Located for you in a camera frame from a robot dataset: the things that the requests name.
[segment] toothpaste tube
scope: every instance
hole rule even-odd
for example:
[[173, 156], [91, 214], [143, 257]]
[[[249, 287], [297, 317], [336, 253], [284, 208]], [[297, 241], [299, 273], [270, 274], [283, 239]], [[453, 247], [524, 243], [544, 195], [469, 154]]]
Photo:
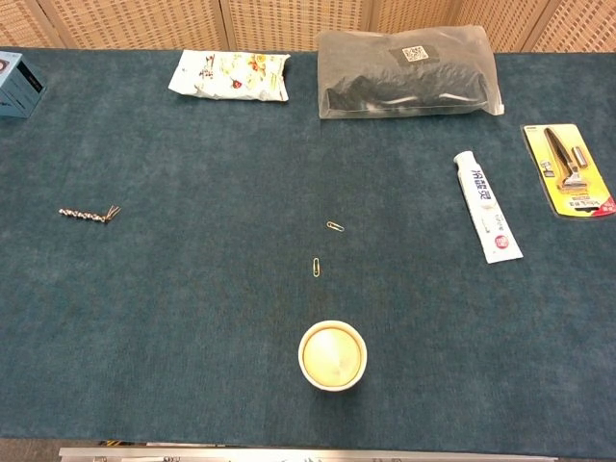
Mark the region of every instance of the toothpaste tube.
[[473, 152], [461, 152], [453, 161], [458, 165], [458, 179], [486, 261], [497, 263], [522, 258], [518, 243]]

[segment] tan wicker partition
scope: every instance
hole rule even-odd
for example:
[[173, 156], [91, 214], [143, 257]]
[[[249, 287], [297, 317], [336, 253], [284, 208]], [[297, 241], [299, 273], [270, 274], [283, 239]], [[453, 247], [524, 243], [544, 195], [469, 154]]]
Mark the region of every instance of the tan wicker partition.
[[495, 51], [520, 51], [548, 0], [462, 0], [455, 25], [485, 29]]
[[616, 0], [562, 0], [532, 51], [616, 51]]
[[34, 0], [0, 0], [0, 45], [63, 46]]
[[321, 30], [367, 30], [369, 0], [221, 0], [238, 50], [314, 50]]
[[374, 0], [370, 30], [393, 34], [448, 26], [458, 8], [458, 0]]
[[39, 0], [77, 48], [226, 49], [218, 0]]

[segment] white snack bag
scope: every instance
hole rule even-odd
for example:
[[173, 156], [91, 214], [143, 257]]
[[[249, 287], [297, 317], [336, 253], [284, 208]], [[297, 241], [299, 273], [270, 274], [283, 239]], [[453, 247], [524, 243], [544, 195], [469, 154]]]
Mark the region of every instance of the white snack bag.
[[287, 101], [282, 71], [289, 56], [184, 50], [169, 89], [199, 98]]

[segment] clear plastic bag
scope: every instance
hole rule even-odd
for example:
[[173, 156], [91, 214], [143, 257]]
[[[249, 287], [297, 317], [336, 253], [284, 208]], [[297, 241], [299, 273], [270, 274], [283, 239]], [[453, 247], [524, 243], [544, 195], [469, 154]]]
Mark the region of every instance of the clear plastic bag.
[[289, 55], [184, 50], [169, 89], [210, 99], [287, 101], [282, 71]]
[[504, 113], [481, 26], [319, 34], [319, 116]]

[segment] razor package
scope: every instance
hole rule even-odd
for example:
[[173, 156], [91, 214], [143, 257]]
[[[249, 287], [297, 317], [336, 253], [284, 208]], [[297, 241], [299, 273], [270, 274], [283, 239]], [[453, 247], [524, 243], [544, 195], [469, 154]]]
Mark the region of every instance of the razor package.
[[557, 214], [594, 218], [616, 213], [616, 203], [576, 125], [526, 125], [524, 132]]

